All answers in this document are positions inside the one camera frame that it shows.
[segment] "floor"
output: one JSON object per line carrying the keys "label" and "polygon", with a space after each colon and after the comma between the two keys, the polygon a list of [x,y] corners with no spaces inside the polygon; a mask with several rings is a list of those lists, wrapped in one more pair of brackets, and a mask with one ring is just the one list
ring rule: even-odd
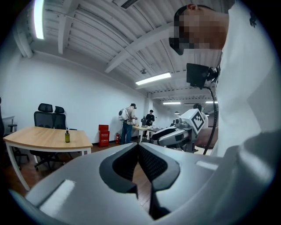
{"label": "floor", "polygon": [[[110,147],[116,146],[115,143],[109,144],[109,147],[102,147],[99,148],[98,146],[92,147],[92,153],[106,150]],[[28,162],[26,157],[22,157],[22,163],[21,163],[21,173],[26,180],[27,184],[30,187],[33,187],[36,183],[38,183],[41,179],[46,177],[50,174],[50,171],[48,170],[47,166],[44,164],[40,166],[39,170],[36,171],[34,168],[35,160],[33,155],[29,153],[28,150],[22,150],[22,153],[28,154],[30,161]],[[71,153],[73,158],[79,157],[81,155],[80,152],[72,152]],[[60,159],[65,161],[66,163],[71,160],[70,156],[67,153],[61,153]],[[53,167],[53,170],[56,170],[60,168],[62,165],[60,163],[52,163],[51,167]],[[25,196],[27,191],[22,186],[21,182],[19,181],[12,165],[10,164],[6,168],[1,168],[3,170],[3,174],[6,178],[7,185],[9,188],[17,191],[21,195]],[[137,184],[138,187],[138,200],[140,205],[148,212],[149,210],[149,204],[150,204],[150,191],[151,191],[151,183],[144,174],[143,170],[141,169],[140,165],[137,164],[135,167],[134,175],[133,175],[133,182]]]}

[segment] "green bottle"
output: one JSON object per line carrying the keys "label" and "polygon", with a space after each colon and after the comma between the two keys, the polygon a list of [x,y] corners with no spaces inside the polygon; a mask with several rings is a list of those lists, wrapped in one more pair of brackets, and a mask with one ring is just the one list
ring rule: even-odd
{"label": "green bottle", "polygon": [[66,142],[66,143],[69,143],[69,142],[70,142],[70,135],[69,135],[68,130],[67,130],[66,133],[65,133],[65,142]]}

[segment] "backpack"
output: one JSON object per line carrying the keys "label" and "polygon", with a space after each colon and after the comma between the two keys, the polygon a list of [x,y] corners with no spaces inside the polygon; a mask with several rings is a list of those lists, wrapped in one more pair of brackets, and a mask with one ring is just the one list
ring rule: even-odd
{"label": "backpack", "polygon": [[122,109],[119,111],[119,120],[125,121],[129,119],[129,114],[127,109]]}

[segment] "red cabinet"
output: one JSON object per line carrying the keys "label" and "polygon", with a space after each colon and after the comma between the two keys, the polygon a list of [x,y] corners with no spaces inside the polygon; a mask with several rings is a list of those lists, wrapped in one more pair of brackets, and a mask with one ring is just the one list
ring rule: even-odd
{"label": "red cabinet", "polygon": [[109,130],[108,125],[98,125],[99,141],[98,146],[109,146]]}

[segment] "ceiling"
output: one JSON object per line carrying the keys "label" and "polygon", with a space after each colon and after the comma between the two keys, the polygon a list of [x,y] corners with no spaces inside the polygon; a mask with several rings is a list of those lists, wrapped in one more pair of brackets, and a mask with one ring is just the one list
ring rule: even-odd
{"label": "ceiling", "polygon": [[[180,101],[181,106],[175,108],[181,113],[190,106],[184,103],[210,101],[207,90],[186,83],[186,63],[218,66],[221,51],[185,51],[179,56],[169,47],[169,31],[174,13],[181,6],[192,2],[227,12],[234,0],[137,0],[127,10],[119,7],[118,1],[122,0],[45,0],[44,44],[56,46],[60,55],[72,50],[99,62],[107,76],[120,74],[132,88],[149,93],[156,102]],[[32,11],[30,5],[24,29],[34,51],[39,40]],[[135,84],[165,72],[172,77],[141,86]]]}

